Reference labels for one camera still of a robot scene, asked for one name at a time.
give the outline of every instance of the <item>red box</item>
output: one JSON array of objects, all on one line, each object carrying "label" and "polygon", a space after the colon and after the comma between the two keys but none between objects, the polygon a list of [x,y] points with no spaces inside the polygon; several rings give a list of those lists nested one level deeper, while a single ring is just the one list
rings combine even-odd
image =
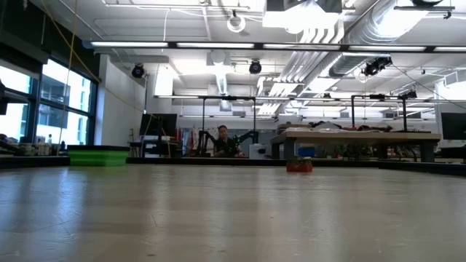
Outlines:
[{"label": "red box", "polygon": [[312,172],[312,164],[287,164],[286,172]]}]

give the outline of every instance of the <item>robotic arm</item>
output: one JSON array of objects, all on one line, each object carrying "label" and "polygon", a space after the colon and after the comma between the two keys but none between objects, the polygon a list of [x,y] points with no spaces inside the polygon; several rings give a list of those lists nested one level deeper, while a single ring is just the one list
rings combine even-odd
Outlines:
[{"label": "robotic arm", "polygon": [[205,153],[207,152],[207,143],[209,142],[209,139],[216,146],[217,140],[209,132],[202,131],[202,130],[199,131],[199,139],[197,141],[196,156],[205,155]]}]

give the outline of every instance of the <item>ceiling camera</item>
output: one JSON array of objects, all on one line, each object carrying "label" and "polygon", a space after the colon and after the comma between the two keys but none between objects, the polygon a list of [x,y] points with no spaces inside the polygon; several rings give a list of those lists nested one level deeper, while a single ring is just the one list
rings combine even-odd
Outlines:
[{"label": "ceiling camera", "polygon": [[134,76],[134,78],[142,78],[144,75],[144,65],[143,64],[135,65],[131,74]]},{"label": "ceiling camera", "polygon": [[252,60],[249,67],[249,73],[251,74],[260,74],[262,71],[262,65],[259,60]]}]

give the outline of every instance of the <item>black pole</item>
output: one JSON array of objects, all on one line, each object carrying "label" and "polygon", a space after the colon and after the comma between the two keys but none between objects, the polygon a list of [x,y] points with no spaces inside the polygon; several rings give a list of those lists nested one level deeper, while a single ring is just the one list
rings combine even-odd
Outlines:
[{"label": "black pole", "polygon": [[256,99],[253,99],[254,101],[254,136],[253,136],[253,143],[257,143],[256,141]]},{"label": "black pole", "polygon": [[352,118],[352,126],[356,127],[355,123],[355,96],[351,96],[351,118]]},{"label": "black pole", "polygon": [[203,143],[204,142],[204,125],[205,125],[205,98],[202,99],[202,137],[199,138],[201,140],[201,145],[204,144]]},{"label": "black pole", "polygon": [[407,120],[407,116],[406,116],[406,99],[405,98],[401,98],[403,99],[403,127],[404,127],[404,130],[405,132],[408,132],[408,120]]}]

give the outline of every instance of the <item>metal frame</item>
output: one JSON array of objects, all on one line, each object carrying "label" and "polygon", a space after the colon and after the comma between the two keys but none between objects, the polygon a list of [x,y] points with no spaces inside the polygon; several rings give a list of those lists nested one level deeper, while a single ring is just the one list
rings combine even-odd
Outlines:
[{"label": "metal frame", "polygon": [[[53,61],[64,66],[63,63],[58,60],[53,60]],[[87,76],[73,69],[71,70],[74,73],[79,74],[80,76],[89,80]],[[91,87],[90,87],[91,90],[90,90],[90,99],[89,99],[89,103],[90,103],[89,112],[79,110],[76,108],[72,108],[70,106],[65,106],[66,111],[87,117],[88,119],[87,130],[86,130],[87,145],[94,144],[95,111],[96,111],[96,105],[97,105],[97,84],[92,80],[90,82],[91,82]],[[14,96],[18,96],[19,98],[24,99],[24,103],[28,103],[28,118],[26,121],[26,130],[25,130],[25,136],[24,136],[24,142],[26,143],[33,143],[36,139],[37,124],[39,123],[39,107],[41,104],[63,110],[62,103],[57,103],[51,100],[46,100],[44,98],[41,98],[41,89],[42,89],[42,72],[39,74],[38,79],[31,77],[30,93],[13,90],[8,87],[5,88],[6,93],[11,93]]]},{"label": "metal frame", "polygon": [[[93,43],[105,43],[107,47],[94,47]],[[111,43],[125,43],[126,45],[115,45]],[[140,43],[162,44],[159,47],[141,46]],[[313,44],[313,43],[266,43],[266,42],[206,42],[206,41],[83,41],[83,46],[88,49],[99,50],[105,49],[232,49],[232,50],[270,50],[270,51],[301,51],[301,52],[370,52],[370,53],[414,53],[414,54],[465,54],[466,45],[394,45],[394,44]],[[247,47],[238,47],[238,44],[247,44]],[[453,48],[452,50],[437,50],[437,47]]]},{"label": "metal frame", "polygon": [[[220,99],[220,100],[227,100],[227,101],[252,100],[254,102],[253,131],[256,132],[256,98],[255,97],[242,97],[242,96],[231,96],[231,95],[228,95],[228,96],[208,95],[208,96],[199,96],[199,99],[202,99],[202,131],[205,131],[205,101],[207,99]],[[253,143],[257,143],[257,142],[258,141],[256,141],[256,138],[253,138]]]},{"label": "metal frame", "polygon": [[355,98],[369,98],[369,99],[380,99],[380,101],[385,101],[385,98],[397,98],[401,100],[403,104],[403,131],[408,132],[408,120],[406,116],[406,98],[401,98],[394,95],[383,95],[383,98],[378,98],[379,95],[352,95],[351,96],[351,120],[352,126],[355,127]]}]

